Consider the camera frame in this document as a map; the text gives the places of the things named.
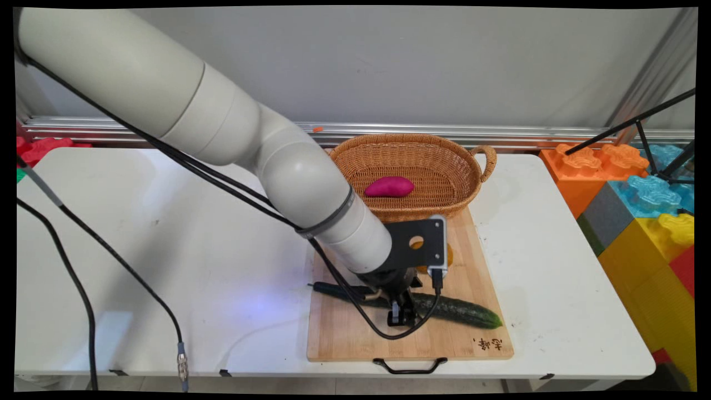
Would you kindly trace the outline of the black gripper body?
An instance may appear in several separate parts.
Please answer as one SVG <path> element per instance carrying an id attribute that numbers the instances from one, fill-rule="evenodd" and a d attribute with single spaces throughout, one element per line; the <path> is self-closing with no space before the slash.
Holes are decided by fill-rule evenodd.
<path id="1" fill-rule="evenodd" d="M 383 299 L 388 303 L 406 304 L 412 301 L 410 289 L 423 286 L 414 267 L 358 274 L 358 279 L 373 291 L 364 294 L 366 301 Z"/>

